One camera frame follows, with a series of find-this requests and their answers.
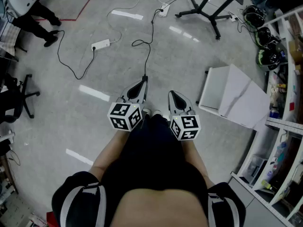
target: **office chair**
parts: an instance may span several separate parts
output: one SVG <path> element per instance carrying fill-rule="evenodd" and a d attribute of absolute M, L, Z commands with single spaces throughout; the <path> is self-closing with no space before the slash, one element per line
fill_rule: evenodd
<path fill-rule="evenodd" d="M 20 82 L 20 85 L 17 86 L 17 79 L 12 78 L 10 75 L 6 76 L 5 85 L 8 87 L 8 91 L 0 93 L 0 123 L 13 123 L 16 121 L 20 117 L 23 107 L 25 107 L 28 116 L 31 119 L 34 118 L 34 115 L 29 112 L 25 99 L 34 95 L 39 96 L 40 92 L 34 92 L 25 95 L 27 80 L 31 77 L 32 74 L 26 75 L 22 91 L 20 92 L 20 86 L 22 83 Z M 15 109 L 14 115 L 5 115 L 5 112 L 10 109 Z"/>

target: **black helmet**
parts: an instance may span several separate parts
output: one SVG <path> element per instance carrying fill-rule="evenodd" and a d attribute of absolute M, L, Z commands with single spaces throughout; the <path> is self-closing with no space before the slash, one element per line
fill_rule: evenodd
<path fill-rule="evenodd" d="M 271 32 L 270 32 L 269 28 L 262 27 L 257 30 L 255 36 L 256 36 L 257 45 L 260 47 L 263 47 L 270 41 Z"/>
<path fill-rule="evenodd" d="M 275 51 L 260 49 L 256 57 L 256 63 L 263 71 L 269 71 L 276 69 L 280 60 Z"/>
<path fill-rule="evenodd" d="M 261 27 L 265 23 L 264 13 L 261 11 L 261 9 L 257 8 L 255 5 L 248 6 L 243 11 L 243 16 L 244 16 L 244 20 L 248 24 L 256 28 Z"/>

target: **electrical outlet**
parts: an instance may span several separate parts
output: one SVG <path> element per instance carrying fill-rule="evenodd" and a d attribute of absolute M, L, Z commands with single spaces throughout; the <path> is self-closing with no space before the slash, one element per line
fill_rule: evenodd
<path fill-rule="evenodd" d="M 159 16 L 160 17 L 166 17 L 168 11 L 169 11 L 169 7 L 170 5 L 166 4 L 166 3 L 163 3 L 163 5 L 161 6 L 161 9 L 163 9 L 163 12 L 160 12 L 159 13 Z"/>
<path fill-rule="evenodd" d="M 238 18 L 238 16 L 232 15 L 232 17 L 230 17 L 229 19 L 230 19 L 232 22 L 234 22 L 234 21 L 236 21 L 236 18 Z"/>
<path fill-rule="evenodd" d="M 110 46 L 109 39 L 102 40 L 97 43 L 91 44 L 91 50 L 93 51 L 93 47 L 95 47 L 95 51 L 97 51 L 97 50 L 100 50 L 102 48 L 109 47 L 109 46 Z"/>

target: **gray floor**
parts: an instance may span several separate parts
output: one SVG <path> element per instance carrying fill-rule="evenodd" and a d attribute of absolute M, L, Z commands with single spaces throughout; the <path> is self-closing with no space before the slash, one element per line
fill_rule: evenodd
<path fill-rule="evenodd" d="M 221 5 L 224 1 L 210 2 Z M 86 0 L 42 2 L 60 18 L 76 18 Z M 61 60 L 70 65 L 78 76 L 81 75 L 92 59 L 91 44 L 118 38 L 118 32 L 109 28 L 106 14 L 112 8 L 131 7 L 136 2 L 91 0 L 76 22 L 62 23 L 61 29 L 66 33 L 60 49 Z M 245 5 L 249 3 L 249 0 L 244 0 Z M 150 21 L 159 6 L 156 0 L 141 0 L 134 9 L 125 10 L 142 15 L 142 20 L 110 15 L 112 25 L 123 33 L 122 39 L 97 51 L 89 71 L 80 81 L 59 63 L 59 42 L 46 49 L 42 39 L 29 33 L 23 35 L 21 42 L 28 53 L 18 51 L 20 62 L 11 70 L 19 80 L 32 73 L 33 83 L 41 95 L 31 99 L 35 119 L 30 120 L 24 112 L 11 125 L 16 132 L 13 148 L 21 160 L 21 166 L 12 163 L 12 169 L 22 196 L 41 216 L 51 210 L 51 197 L 66 177 L 89 169 L 89 165 L 67 155 L 66 149 L 93 161 L 115 133 L 107 119 L 110 103 L 80 92 L 79 85 L 110 95 L 112 102 L 122 89 L 139 80 L 144 72 L 148 47 L 133 48 L 131 43 L 136 39 L 151 39 Z M 237 8 L 243 7 L 234 1 L 226 10 L 239 14 Z M 212 26 L 204 17 L 188 15 L 175 18 L 175 13 L 192 8 L 189 0 L 178 0 L 171 5 L 167 17 L 155 19 L 154 42 L 146 69 L 149 76 L 147 105 L 167 115 L 168 91 L 181 92 L 194 103 L 200 98 L 205 81 L 204 71 L 209 67 L 233 63 L 261 88 L 265 83 L 264 73 L 255 64 L 257 49 L 249 33 L 243 30 L 239 34 L 236 23 L 222 20 L 218 21 L 222 37 L 216 41 Z M 204 9 L 206 13 L 215 10 L 216 7 L 209 3 Z M 41 25 L 52 29 L 47 21 L 42 21 Z M 182 32 L 176 33 L 169 29 L 171 27 Z M 184 32 L 192 38 L 183 36 Z M 252 130 L 196 106 L 195 109 L 202 125 L 195 144 L 210 178 L 215 183 L 228 181 L 247 148 Z"/>

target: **red object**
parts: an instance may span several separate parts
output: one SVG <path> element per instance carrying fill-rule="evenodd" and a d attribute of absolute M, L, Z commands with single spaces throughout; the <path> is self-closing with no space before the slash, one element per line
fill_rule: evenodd
<path fill-rule="evenodd" d="M 49 227 L 59 227 L 53 212 L 46 213 L 46 221 Z"/>
<path fill-rule="evenodd" d="M 85 9 L 86 5 L 89 3 L 90 0 L 88 0 L 84 7 L 81 9 L 80 13 L 78 14 L 77 18 L 74 19 L 74 18 L 63 18 L 63 19 L 60 19 L 60 21 L 77 21 L 77 19 L 79 18 L 80 14 L 82 13 L 82 11 Z M 46 20 L 45 18 L 39 18 L 39 19 L 35 19 L 36 21 L 42 21 L 42 20 Z"/>
<path fill-rule="evenodd" d="M 292 110 L 294 110 L 294 103 L 289 104 L 289 111 L 292 111 Z"/>

